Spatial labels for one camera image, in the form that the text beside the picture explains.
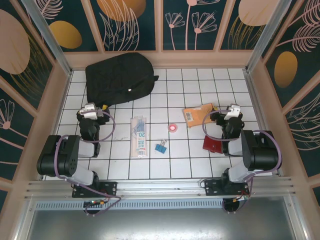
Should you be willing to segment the steel sheet panel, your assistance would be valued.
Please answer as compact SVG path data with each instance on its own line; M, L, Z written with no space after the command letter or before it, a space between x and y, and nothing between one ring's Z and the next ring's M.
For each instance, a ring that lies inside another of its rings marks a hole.
M37 211L27 240L297 240L284 213L221 209Z

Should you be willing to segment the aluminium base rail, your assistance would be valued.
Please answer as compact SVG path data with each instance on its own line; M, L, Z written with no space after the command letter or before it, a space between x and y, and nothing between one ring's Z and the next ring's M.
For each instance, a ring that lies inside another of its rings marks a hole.
M117 180L116 195L124 200L207 198L201 179ZM252 197L295 196L290 177L260 176L253 179ZM72 198L71 185L63 180L30 181L26 199L64 200Z

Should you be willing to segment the black backpack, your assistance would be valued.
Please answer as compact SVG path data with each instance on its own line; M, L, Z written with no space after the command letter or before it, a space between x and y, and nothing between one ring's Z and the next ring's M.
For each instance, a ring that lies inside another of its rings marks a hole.
M142 54L129 52L85 68L87 102L97 107L134 101L149 95L159 76Z

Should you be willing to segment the aluminium frame post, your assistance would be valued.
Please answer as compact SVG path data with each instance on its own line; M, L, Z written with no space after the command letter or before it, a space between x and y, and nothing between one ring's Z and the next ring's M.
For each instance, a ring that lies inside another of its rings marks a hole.
M63 71L66 73L67 77L70 77L72 69L68 64L68 61L62 51L60 45L56 41L53 33L51 32L46 20L43 18L38 6L34 2L34 0L21 0L26 10L29 12L30 17L34 21L37 29L43 35L44 40L47 42L48 46L50 47L53 55L55 56L56 60L62 67Z
M282 19L287 13L292 0L279 0L269 21L264 27L262 34L260 35L253 52L245 66L245 72L249 75L260 60L262 53L266 49L268 43L271 41L272 36L278 29Z

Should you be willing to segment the aluminium side rail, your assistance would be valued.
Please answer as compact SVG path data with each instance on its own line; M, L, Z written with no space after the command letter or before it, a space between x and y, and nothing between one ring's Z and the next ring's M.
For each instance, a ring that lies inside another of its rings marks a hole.
M250 99L252 102L252 106L253 106L253 110L256 116L256 120L258 123L258 130L254 130L253 134L254 135L259 135L260 137L264 137L266 140L265 141L271 141L271 143L273 143L274 141L272 141L269 137L269 135L272 135L272 132L267 132L267 128L266 128L266 123L264 120L264 114L261 108L261 104L258 98L258 95L256 93L256 89L253 83L253 79L251 77L251 75L249 73L247 73L246 71L244 71L244 77L245 77L245 81L247 84L247 88L248 88L248 92L250 95ZM271 169L271 170L266 170L266 171L258 171L254 177L270 177L272 174L273 176L279 176L279 169Z

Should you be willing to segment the clear pen box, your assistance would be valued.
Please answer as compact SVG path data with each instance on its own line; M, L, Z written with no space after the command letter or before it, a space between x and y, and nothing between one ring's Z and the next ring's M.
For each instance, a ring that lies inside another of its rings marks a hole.
M147 118L135 116L130 119L130 157L143 158L148 155Z

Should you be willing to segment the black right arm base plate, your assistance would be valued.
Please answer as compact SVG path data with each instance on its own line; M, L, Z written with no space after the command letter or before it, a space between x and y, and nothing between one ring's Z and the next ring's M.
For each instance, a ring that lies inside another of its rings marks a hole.
M209 179L204 181L206 196L241 196L249 195L247 183L235 183L222 181L221 179Z

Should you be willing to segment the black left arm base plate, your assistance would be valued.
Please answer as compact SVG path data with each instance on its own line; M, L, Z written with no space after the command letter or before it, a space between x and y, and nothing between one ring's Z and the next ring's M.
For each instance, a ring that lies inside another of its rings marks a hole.
M87 186L97 192L115 196L117 194L117 182L115 181L100 181L97 184ZM104 195L92 192L82 186L74 185L72 189L72 198L102 198Z

